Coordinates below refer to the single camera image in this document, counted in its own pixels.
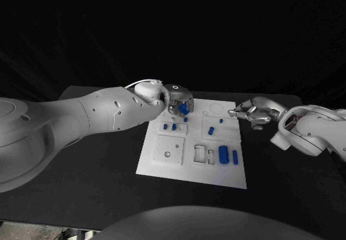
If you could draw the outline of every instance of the black table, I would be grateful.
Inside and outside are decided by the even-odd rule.
[[[71,86],[60,99],[96,91]],[[192,92],[192,97],[236,104],[265,96],[286,107],[291,95]],[[240,210],[306,230],[324,238],[344,234],[346,184],[327,151],[318,157],[292,147],[282,151],[263,131],[239,121],[247,190],[135,175],[148,123],[84,137],[64,148],[38,176],[0,193],[0,219],[77,229],[102,230],[125,217],[159,207],[214,206]]]

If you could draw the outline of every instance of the white board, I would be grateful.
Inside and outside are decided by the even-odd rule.
[[[239,123],[236,117],[229,117],[227,114],[227,110],[234,107],[229,101],[194,99],[194,111],[185,115],[187,122],[164,111],[148,123],[135,173],[246,189]],[[204,163],[194,162],[194,146],[204,147],[204,158],[197,156],[204,159]],[[218,146],[227,147],[227,164],[220,164]],[[233,150],[237,155],[236,165]]]

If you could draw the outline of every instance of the round hole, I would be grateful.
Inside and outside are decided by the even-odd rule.
[[[30,118],[28,118],[27,115],[21,115],[19,117],[21,117],[21,119],[22,119],[24,121],[28,121],[28,120],[30,120]]]

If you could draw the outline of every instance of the gray floor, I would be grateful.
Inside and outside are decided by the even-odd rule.
[[[4,222],[0,240],[53,240],[60,232],[60,227]]]

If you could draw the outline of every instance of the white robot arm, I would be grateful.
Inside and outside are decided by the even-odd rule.
[[[286,109],[267,98],[254,97],[227,114],[250,121],[257,130],[262,124],[276,121],[278,132],[270,142],[282,150],[293,146],[306,155],[316,156],[329,148],[346,161],[346,119],[327,108],[308,105]]]
[[[165,108],[184,117],[181,101],[191,112],[190,91],[152,79],[51,102],[0,98],[0,192],[30,181],[81,137],[126,130],[154,120]]]

